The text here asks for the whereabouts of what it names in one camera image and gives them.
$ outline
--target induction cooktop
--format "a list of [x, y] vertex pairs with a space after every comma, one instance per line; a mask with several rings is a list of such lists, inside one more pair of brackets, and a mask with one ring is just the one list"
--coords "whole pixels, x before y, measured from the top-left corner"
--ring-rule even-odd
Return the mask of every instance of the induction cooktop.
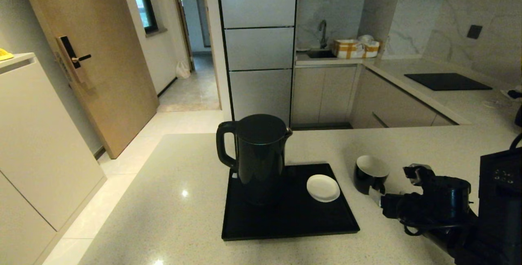
[[417, 73], [405, 76], [434, 91], [492, 90], [492, 87], [458, 73]]

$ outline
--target outlet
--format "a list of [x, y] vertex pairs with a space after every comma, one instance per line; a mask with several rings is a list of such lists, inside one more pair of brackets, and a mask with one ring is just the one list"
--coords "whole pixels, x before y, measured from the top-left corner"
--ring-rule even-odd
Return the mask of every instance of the outlet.
[[468, 38], [471, 38], [471, 39], [478, 39], [479, 38], [479, 35], [480, 35], [480, 32], [482, 31], [482, 26], [481, 25], [471, 25], [471, 27], [469, 27], [469, 31], [468, 31]]

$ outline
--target black cooktop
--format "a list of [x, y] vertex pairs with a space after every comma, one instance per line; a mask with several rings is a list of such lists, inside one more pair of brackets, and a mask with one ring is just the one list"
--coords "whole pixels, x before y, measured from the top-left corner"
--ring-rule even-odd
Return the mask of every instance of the black cooktop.
[[241, 197], [241, 183], [230, 170], [227, 203], [221, 238], [224, 241], [277, 239], [314, 235], [348, 234], [360, 230], [350, 207], [341, 196], [330, 203], [314, 200], [306, 181], [314, 174], [335, 179], [327, 163], [294, 165], [280, 202], [272, 207], [256, 207]]
[[492, 87], [458, 73], [418, 73], [405, 76], [434, 91], [492, 90]]

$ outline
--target refrigerator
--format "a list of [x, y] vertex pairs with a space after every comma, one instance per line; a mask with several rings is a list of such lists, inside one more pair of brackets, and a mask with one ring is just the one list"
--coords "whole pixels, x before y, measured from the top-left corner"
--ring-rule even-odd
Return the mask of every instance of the refrigerator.
[[296, 0], [220, 0], [234, 120], [290, 124]]

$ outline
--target black mug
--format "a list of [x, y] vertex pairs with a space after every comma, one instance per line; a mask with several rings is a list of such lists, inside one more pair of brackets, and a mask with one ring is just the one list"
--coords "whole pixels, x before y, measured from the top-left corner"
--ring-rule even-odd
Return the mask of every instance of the black mug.
[[[225, 151], [224, 134], [233, 133], [236, 159]], [[278, 117], [247, 116], [222, 122], [216, 132], [218, 157], [237, 172], [243, 198], [254, 205], [275, 204], [285, 183], [285, 142], [291, 129]]]
[[388, 178], [389, 168], [384, 161], [369, 155], [357, 158], [354, 170], [354, 184], [358, 191], [369, 194], [369, 188], [386, 193], [384, 182]]

